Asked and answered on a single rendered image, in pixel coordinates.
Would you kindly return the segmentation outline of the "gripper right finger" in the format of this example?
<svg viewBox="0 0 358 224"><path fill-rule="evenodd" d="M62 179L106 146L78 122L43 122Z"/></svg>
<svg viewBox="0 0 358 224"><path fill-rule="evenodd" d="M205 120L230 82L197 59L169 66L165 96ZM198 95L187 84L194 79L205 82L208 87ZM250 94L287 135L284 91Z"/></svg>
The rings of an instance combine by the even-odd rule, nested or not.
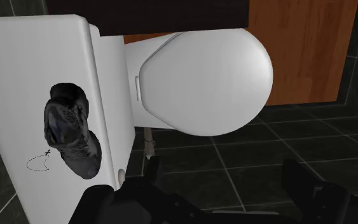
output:
<svg viewBox="0 0 358 224"><path fill-rule="evenodd" d="M302 212L301 224L358 224L358 196L318 180L293 159L282 164L282 188Z"/></svg>

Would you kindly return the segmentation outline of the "black boot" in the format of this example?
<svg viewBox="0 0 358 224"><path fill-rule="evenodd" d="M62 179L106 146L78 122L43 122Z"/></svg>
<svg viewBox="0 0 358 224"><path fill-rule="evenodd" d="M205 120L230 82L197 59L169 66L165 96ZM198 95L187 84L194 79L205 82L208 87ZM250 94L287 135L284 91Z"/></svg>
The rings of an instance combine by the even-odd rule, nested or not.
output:
<svg viewBox="0 0 358 224"><path fill-rule="evenodd" d="M99 173L102 149L88 127L89 102L82 88L73 83L58 83L50 89L44 110L44 133L65 164L83 179Z"/></svg>

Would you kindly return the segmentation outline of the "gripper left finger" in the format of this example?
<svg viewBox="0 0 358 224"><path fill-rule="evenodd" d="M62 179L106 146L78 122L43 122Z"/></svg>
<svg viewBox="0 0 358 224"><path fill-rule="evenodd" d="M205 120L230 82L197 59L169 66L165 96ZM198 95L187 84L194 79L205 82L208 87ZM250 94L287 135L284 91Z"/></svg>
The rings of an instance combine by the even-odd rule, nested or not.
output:
<svg viewBox="0 0 358 224"><path fill-rule="evenodd" d="M157 187L161 161L151 157L145 175L128 178L119 190L88 187L68 224L216 224L210 213Z"/></svg>

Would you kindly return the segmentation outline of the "white toilet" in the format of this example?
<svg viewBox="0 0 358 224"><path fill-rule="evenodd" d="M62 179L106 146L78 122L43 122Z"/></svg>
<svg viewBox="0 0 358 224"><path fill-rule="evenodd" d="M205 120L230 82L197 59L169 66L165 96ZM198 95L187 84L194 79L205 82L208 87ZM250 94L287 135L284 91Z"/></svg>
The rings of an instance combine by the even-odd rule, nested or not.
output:
<svg viewBox="0 0 358 224"><path fill-rule="evenodd" d="M88 187L124 184L136 127L227 134L272 85L245 29L126 44L78 15L0 17L0 155L30 224L69 224Z"/></svg>

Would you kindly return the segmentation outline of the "brown wooden cabinet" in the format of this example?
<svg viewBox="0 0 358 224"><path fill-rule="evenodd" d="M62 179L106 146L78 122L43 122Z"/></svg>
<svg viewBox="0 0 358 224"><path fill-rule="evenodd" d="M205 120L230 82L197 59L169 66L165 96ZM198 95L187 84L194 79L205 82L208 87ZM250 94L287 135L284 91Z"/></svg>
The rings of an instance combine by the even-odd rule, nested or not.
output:
<svg viewBox="0 0 358 224"><path fill-rule="evenodd" d="M216 109L338 97L358 0L250 0L247 26L125 38L148 106Z"/></svg>

